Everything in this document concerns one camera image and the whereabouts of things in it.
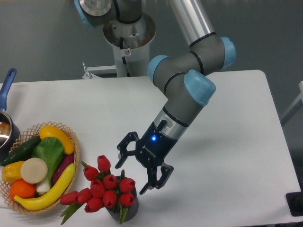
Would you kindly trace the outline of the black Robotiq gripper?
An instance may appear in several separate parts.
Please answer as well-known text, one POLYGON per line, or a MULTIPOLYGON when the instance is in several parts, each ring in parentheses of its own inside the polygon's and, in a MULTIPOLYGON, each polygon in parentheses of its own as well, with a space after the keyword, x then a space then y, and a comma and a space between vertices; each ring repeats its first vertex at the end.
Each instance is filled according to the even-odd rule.
POLYGON ((166 155, 175 146, 178 140, 172 139, 161 132, 167 121, 161 121, 158 127, 151 123, 147 131, 139 139, 137 132, 129 132, 117 145, 119 151, 119 161, 115 169, 119 169, 128 159, 136 159, 147 168, 148 182, 140 190, 139 194, 143 195, 147 190, 162 188, 170 178, 174 167, 164 163, 166 155), (128 150, 127 147, 131 142, 135 142, 135 149, 128 150), (157 179, 157 167, 160 166, 161 177, 157 179))

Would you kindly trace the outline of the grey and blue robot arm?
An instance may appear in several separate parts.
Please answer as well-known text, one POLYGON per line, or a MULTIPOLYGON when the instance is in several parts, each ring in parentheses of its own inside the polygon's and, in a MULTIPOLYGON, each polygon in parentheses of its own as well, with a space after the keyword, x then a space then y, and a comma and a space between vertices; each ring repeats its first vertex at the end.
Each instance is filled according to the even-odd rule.
POLYGON ((74 5, 86 26, 103 26, 104 37, 113 48, 117 76, 148 76, 167 98, 142 137, 130 132, 117 146, 116 168, 135 156, 148 175, 141 193, 160 189, 174 169, 164 162, 166 155, 216 90, 207 76, 234 63, 235 46, 229 38, 217 36, 199 0, 170 1, 190 49, 175 59, 166 55, 150 58, 155 23, 142 11, 140 0, 76 0, 74 5))

